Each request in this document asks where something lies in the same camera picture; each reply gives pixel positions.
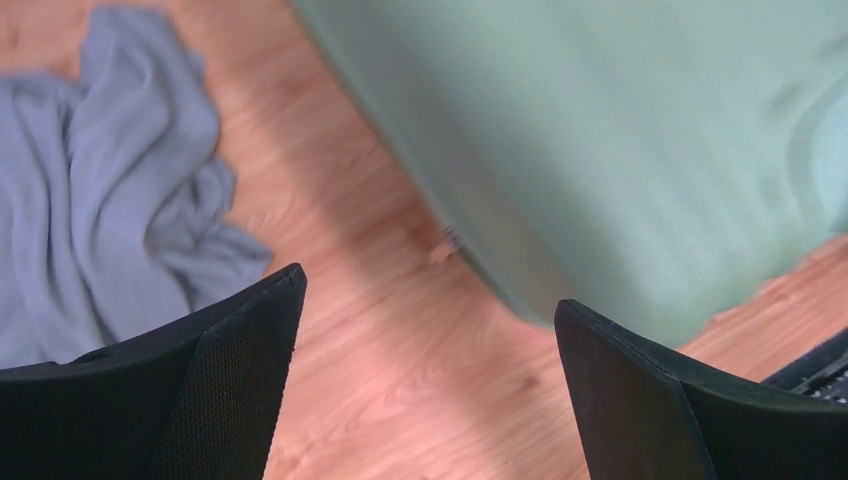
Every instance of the wood grain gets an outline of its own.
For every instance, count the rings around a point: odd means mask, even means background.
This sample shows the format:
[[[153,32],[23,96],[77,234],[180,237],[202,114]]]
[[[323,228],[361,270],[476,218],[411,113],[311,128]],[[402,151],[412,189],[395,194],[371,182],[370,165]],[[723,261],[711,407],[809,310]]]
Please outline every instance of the wood grain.
[[[232,221],[301,262],[306,309],[266,476],[588,478],[553,335],[506,312],[282,0],[160,0],[208,63]],[[0,0],[0,69],[76,72],[89,0]],[[684,351],[761,379],[848,326],[848,241],[811,255]]]

